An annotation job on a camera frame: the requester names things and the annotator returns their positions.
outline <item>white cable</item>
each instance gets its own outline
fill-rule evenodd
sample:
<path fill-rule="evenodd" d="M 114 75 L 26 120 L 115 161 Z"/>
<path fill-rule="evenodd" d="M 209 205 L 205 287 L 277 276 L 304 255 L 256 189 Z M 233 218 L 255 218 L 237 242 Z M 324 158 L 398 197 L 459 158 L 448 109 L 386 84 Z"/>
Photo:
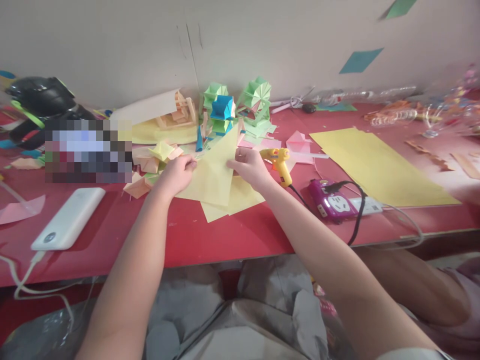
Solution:
<path fill-rule="evenodd" d="M 411 222 L 411 224 L 415 227 L 416 231 L 418 232 L 418 241 L 414 244 L 406 245 L 406 246 L 389 247 L 389 248 L 376 248 L 376 247 L 373 247 L 373 246 L 369 246 L 369 248 L 371 248 L 373 250 L 379 250 L 379 251 L 403 250 L 403 249 L 415 248 L 415 247 L 421 245 L 425 241 L 425 235 L 422 232 L 422 229 L 405 211 L 403 211 L 402 209 L 400 209 L 396 206 L 389 205 L 389 204 L 386 204 L 386 203 L 383 203 L 382 207 L 392 208 L 392 209 L 398 211 L 399 213 L 401 213 L 403 216 L 405 216 Z"/>
<path fill-rule="evenodd" d="M 15 293 L 13 294 L 13 298 L 15 300 L 45 299 L 45 298 L 51 298 L 51 297 L 55 297 L 55 296 L 58 296 L 63 300 L 63 303 L 65 304 L 66 310 L 68 312 L 68 315 L 70 316 L 70 323 L 68 325 L 68 333 L 71 333 L 72 329 L 73 329 L 73 326 L 74 326 L 74 322 L 75 322 L 74 313 L 72 311 L 72 308 L 70 307 L 69 301 L 68 301 L 68 299 L 65 295 L 59 294 L 59 293 L 54 293 L 54 292 L 70 288 L 74 285 L 78 285 L 78 284 L 81 283 L 81 281 L 70 284 L 70 285 L 67 285 L 67 286 L 63 286 L 63 287 L 60 287 L 60 288 L 56 288 L 56 289 L 52 289 L 52 290 L 43 290 L 43 291 L 32 290 L 32 289 L 25 286 L 25 283 L 27 282 L 27 280 L 28 280 L 30 274 L 32 273 L 32 270 L 34 269 L 35 265 L 43 259 L 44 255 L 45 255 L 45 251 L 37 251 L 37 253 L 30 260 L 30 267 L 26 271 L 26 273 L 23 276 L 23 279 L 21 281 L 20 281 L 19 276 L 17 274 L 17 270 L 15 269 L 15 263 L 13 262 L 13 260 L 9 259 L 8 257 L 4 257 L 2 255 L 0 255 L 0 260 L 3 260 L 8 264 L 8 267 L 10 269 L 11 278 L 13 279 L 13 281 L 15 282 L 15 284 L 17 286 L 16 289 L 15 289 Z M 44 294 L 44 295 L 20 296 L 21 291 L 23 291 L 25 293 L 28 293 L 28 294 Z"/>

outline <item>yellow paper sheet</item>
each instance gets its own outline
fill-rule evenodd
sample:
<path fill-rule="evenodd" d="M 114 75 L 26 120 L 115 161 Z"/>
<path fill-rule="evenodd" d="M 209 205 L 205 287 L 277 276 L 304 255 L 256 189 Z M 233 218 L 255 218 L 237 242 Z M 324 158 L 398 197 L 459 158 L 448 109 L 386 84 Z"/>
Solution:
<path fill-rule="evenodd" d="M 367 195 L 381 203 L 397 207 L 460 204 L 375 134 L 348 128 L 310 136 Z"/>
<path fill-rule="evenodd" d="M 170 144 L 188 144 L 197 141 L 196 125 L 160 129 L 155 119 L 133 125 L 131 132 L 131 141 L 134 144 L 157 144 L 162 140 L 168 140 Z"/>
<path fill-rule="evenodd" d="M 237 126 L 235 125 L 200 160 L 193 172 L 190 185 L 176 197 L 227 206 L 234 171 L 227 167 L 227 160 L 235 159 L 237 150 Z"/>
<path fill-rule="evenodd" d="M 201 203 L 201 208 L 210 223 L 226 215 L 233 215 L 257 204 L 263 203 L 265 199 L 252 186 L 240 176 L 233 176 L 231 180 L 230 199 L 228 206 L 213 205 L 207 202 Z"/>

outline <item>wall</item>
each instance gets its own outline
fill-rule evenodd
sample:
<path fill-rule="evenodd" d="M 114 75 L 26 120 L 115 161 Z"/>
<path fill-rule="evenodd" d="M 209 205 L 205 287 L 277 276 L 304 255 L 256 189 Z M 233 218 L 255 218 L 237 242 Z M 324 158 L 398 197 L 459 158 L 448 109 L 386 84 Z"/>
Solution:
<path fill-rule="evenodd" d="M 392 2 L 2 0 L 0 69 L 55 75 L 88 104 L 121 107 L 212 81 L 238 94 L 257 75 L 274 100 L 311 85 L 426 86 L 480 62 L 480 1 L 418 0 L 379 20 Z M 364 73 L 339 74 L 353 51 L 381 47 Z"/>

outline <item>charging cable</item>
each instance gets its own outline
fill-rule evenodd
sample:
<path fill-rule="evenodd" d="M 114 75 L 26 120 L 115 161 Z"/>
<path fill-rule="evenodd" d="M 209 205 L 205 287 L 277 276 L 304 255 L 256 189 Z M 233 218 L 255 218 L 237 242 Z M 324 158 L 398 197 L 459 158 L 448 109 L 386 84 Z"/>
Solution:
<path fill-rule="evenodd" d="M 74 285 L 79 285 L 79 284 L 82 283 L 82 281 L 78 281 L 78 282 L 72 283 L 70 285 L 59 287 L 59 288 L 52 289 L 52 290 L 41 290 L 41 291 L 33 290 L 33 289 L 30 289 L 30 288 L 25 286 L 25 283 L 27 282 L 27 280 L 28 280 L 30 274 L 32 273 L 35 265 L 44 258 L 45 253 L 46 253 L 45 251 L 37 251 L 37 253 L 30 260 L 30 266 L 29 266 L 28 270 L 26 271 L 25 275 L 23 276 L 22 280 L 19 279 L 19 276 L 17 274 L 17 270 L 15 269 L 15 263 L 12 259 L 0 255 L 0 260 L 3 260 L 4 262 L 6 262 L 8 264 L 8 267 L 10 269 L 11 278 L 13 279 L 13 282 L 16 284 L 15 293 L 13 294 L 13 298 L 15 300 L 33 300 L 33 299 L 45 299 L 45 298 L 51 298 L 51 297 L 60 297 L 62 299 L 63 303 L 65 304 L 66 311 L 68 312 L 68 315 L 70 316 L 70 323 L 68 325 L 68 333 L 70 334 L 72 332 L 73 327 L 74 327 L 74 321 L 75 321 L 74 313 L 72 311 L 72 308 L 70 307 L 70 303 L 69 303 L 67 297 L 63 294 L 56 293 L 56 292 L 68 289 L 68 288 L 70 288 Z M 24 293 L 27 293 L 27 294 L 35 294 L 35 295 L 38 295 L 38 296 L 20 296 L 20 292 L 22 292 L 22 291 Z"/>

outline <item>hot glue gun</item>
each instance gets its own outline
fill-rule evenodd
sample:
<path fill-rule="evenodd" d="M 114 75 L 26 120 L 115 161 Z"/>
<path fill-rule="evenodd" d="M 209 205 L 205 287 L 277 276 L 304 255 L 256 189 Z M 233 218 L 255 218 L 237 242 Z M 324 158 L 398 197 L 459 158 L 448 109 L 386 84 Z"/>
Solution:
<path fill-rule="evenodd" d="M 286 148 L 269 148 L 260 150 L 262 159 L 268 160 L 272 163 L 272 169 L 278 171 L 280 175 L 280 185 L 283 188 L 288 188 L 292 185 L 292 177 L 290 176 L 289 169 L 285 160 L 290 159 L 289 150 Z"/>

